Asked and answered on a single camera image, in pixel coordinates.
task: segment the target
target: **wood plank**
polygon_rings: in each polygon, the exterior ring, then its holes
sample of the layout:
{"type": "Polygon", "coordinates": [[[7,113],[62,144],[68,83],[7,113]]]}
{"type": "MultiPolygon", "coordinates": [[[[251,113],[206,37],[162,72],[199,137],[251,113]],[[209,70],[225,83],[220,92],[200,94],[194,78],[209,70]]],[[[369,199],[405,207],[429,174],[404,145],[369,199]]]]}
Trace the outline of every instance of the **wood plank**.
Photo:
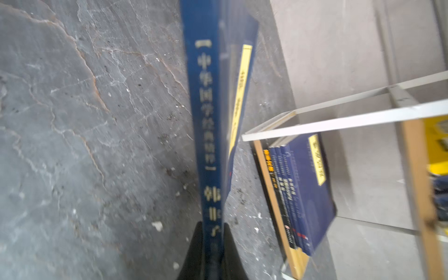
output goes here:
{"type": "Polygon", "coordinates": [[[398,142],[405,173],[414,225],[419,231],[417,244],[423,270],[428,280],[444,279],[444,267],[435,225],[437,215],[433,204],[433,189],[426,169],[426,150],[423,120],[396,124],[398,142]]]}
{"type": "Polygon", "coordinates": [[[269,171],[267,169],[266,160],[264,158],[263,149],[261,142],[259,140],[254,141],[255,152],[257,153],[257,158],[260,162],[260,168],[263,175],[264,182],[266,184],[267,193],[269,195],[269,200],[271,201],[272,211],[274,212],[275,222],[277,223],[280,238],[283,248],[286,253],[286,258],[288,259],[289,266],[291,268],[291,273],[295,279],[302,279],[305,274],[306,265],[308,264],[309,257],[302,252],[301,249],[295,250],[289,247],[288,237],[286,236],[286,231],[284,229],[283,220],[280,214],[280,207],[277,202],[276,194],[274,191],[274,186],[272,185],[271,177],[269,176],[269,171]]]}

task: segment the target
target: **yellow label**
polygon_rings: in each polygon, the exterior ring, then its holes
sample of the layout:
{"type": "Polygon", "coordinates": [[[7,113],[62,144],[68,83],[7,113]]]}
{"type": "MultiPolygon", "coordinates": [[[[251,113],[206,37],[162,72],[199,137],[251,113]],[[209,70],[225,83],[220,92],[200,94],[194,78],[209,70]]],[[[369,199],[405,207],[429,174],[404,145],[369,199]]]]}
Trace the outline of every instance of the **yellow label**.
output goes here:
{"type": "Polygon", "coordinates": [[[317,182],[319,183],[319,185],[322,185],[327,178],[325,177],[325,170],[323,168],[322,155],[320,153],[319,138],[317,137],[317,134],[309,137],[308,141],[310,141],[311,154],[313,156],[314,168],[316,169],[317,182]]]}
{"type": "Polygon", "coordinates": [[[241,54],[240,73],[238,75],[237,95],[235,97],[235,108],[233,109],[232,132],[230,134],[230,147],[228,155],[235,146],[237,141],[238,124],[240,122],[241,110],[243,105],[244,91],[246,90],[247,72],[249,71],[250,55],[252,54],[252,46],[243,45],[241,54]]]}

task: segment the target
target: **yellow object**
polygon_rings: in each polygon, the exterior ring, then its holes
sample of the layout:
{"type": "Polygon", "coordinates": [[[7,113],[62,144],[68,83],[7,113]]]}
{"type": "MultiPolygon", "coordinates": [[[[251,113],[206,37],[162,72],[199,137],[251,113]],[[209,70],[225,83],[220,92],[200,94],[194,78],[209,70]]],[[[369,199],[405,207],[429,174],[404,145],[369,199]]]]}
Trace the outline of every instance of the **yellow object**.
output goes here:
{"type": "Polygon", "coordinates": [[[325,170],[323,169],[322,155],[320,154],[319,138],[317,134],[308,138],[310,142],[311,154],[313,156],[314,168],[316,169],[316,177],[319,185],[322,185],[325,180],[325,170]]]}
{"type": "Polygon", "coordinates": [[[246,90],[247,72],[249,71],[250,55],[252,54],[251,45],[243,45],[241,54],[240,73],[238,75],[237,95],[235,97],[235,108],[233,109],[232,133],[230,134],[230,147],[228,155],[232,152],[237,140],[238,123],[240,122],[241,110],[243,105],[244,91],[246,90]]]}
{"type": "Polygon", "coordinates": [[[448,175],[448,115],[424,119],[431,173],[448,175]]]}

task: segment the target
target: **blue book spine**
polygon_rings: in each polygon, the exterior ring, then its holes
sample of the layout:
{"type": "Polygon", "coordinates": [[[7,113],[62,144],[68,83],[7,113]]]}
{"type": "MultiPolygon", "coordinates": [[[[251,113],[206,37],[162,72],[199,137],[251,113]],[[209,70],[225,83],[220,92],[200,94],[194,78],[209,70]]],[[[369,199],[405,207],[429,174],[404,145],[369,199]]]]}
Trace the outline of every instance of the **blue book spine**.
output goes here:
{"type": "Polygon", "coordinates": [[[276,198],[277,198],[277,202],[278,202],[278,205],[280,208],[280,214],[282,216],[284,229],[286,231],[286,236],[288,238],[289,247],[296,249],[297,248],[296,241],[294,239],[293,229],[291,228],[291,222],[290,222],[290,219],[288,216],[288,209],[286,207],[286,202],[287,202],[287,200],[285,200],[286,191],[285,191],[284,187],[281,187],[278,184],[279,178],[276,174],[276,171],[279,170],[279,166],[277,163],[276,150],[274,148],[270,148],[269,150],[271,151],[270,156],[271,156],[271,162],[272,162],[272,167],[273,167],[273,171],[269,170],[269,175],[272,178],[272,184],[274,186],[274,192],[276,193],[276,198]]]}
{"type": "Polygon", "coordinates": [[[285,164],[288,165],[287,172],[289,173],[289,182],[292,190],[291,192],[293,193],[293,198],[296,203],[298,222],[302,230],[299,235],[303,243],[302,249],[305,254],[311,256],[312,252],[314,251],[314,248],[310,242],[310,231],[306,221],[305,209],[300,194],[300,188],[299,188],[300,178],[297,172],[297,163],[294,157],[291,156],[291,150],[289,145],[286,145],[283,148],[284,148],[285,164]]]}
{"type": "Polygon", "coordinates": [[[287,201],[286,207],[288,209],[288,216],[289,220],[291,221],[291,225],[293,228],[293,235],[294,240],[296,242],[296,246],[303,249],[302,239],[297,235],[301,231],[298,220],[297,220],[297,214],[296,214],[296,206],[294,199],[291,194],[291,189],[289,188],[289,182],[288,182],[288,175],[286,174],[286,169],[283,161],[283,154],[279,147],[276,147],[276,154],[277,154],[277,163],[280,167],[280,173],[279,173],[279,185],[284,189],[283,192],[286,194],[285,200],[287,201]]]}
{"type": "Polygon", "coordinates": [[[223,256],[223,206],[221,188],[228,155],[226,136],[220,118],[227,92],[220,83],[225,63],[220,61],[218,0],[181,0],[184,44],[193,117],[194,142],[202,204],[204,278],[220,279],[223,256]]]}

